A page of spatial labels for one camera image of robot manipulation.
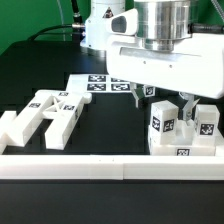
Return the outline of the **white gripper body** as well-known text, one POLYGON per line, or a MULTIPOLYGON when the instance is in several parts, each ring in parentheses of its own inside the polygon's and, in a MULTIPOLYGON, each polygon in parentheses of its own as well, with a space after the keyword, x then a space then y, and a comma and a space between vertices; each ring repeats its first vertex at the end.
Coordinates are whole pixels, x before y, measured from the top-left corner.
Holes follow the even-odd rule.
POLYGON ((224 26, 190 8, 134 8, 109 19, 107 71, 117 79, 218 99, 224 96, 224 26))

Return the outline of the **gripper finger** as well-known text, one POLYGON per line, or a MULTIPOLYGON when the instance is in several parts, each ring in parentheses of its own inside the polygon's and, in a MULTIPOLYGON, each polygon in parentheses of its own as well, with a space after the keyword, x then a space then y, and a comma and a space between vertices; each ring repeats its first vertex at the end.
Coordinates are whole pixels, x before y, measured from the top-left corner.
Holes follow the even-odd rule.
POLYGON ((137 85, 136 83, 131 83, 130 89, 135 99, 135 106, 137 108, 142 108, 144 105, 144 98, 145 98, 143 87, 140 85, 137 85))
POLYGON ((186 101, 182 109, 183 119, 185 121, 189 121, 192 118, 192 110, 196 106, 196 104, 199 102, 199 100, 196 99, 194 95, 189 93, 181 93, 180 97, 186 101))

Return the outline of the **robot base column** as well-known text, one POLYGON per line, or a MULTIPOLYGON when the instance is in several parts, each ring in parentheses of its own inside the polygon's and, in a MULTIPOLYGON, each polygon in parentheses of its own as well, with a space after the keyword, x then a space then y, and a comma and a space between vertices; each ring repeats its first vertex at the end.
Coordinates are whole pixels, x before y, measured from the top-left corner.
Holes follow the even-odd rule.
POLYGON ((85 37, 80 43, 84 53, 106 56, 109 33, 106 22, 112 16, 125 11, 125 0, 91 0, 91 13, 85 21, 85 37))

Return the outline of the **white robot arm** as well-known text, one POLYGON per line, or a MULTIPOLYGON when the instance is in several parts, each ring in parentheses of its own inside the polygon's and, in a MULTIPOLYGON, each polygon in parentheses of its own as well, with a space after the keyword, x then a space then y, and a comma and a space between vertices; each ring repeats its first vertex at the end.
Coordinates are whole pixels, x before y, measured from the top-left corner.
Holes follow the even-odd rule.
POLYGON ((116 78, 196 96, 224 96, 224 25, 197 22, 198 0, 134 0, 110 18, 106 65, 116 78))

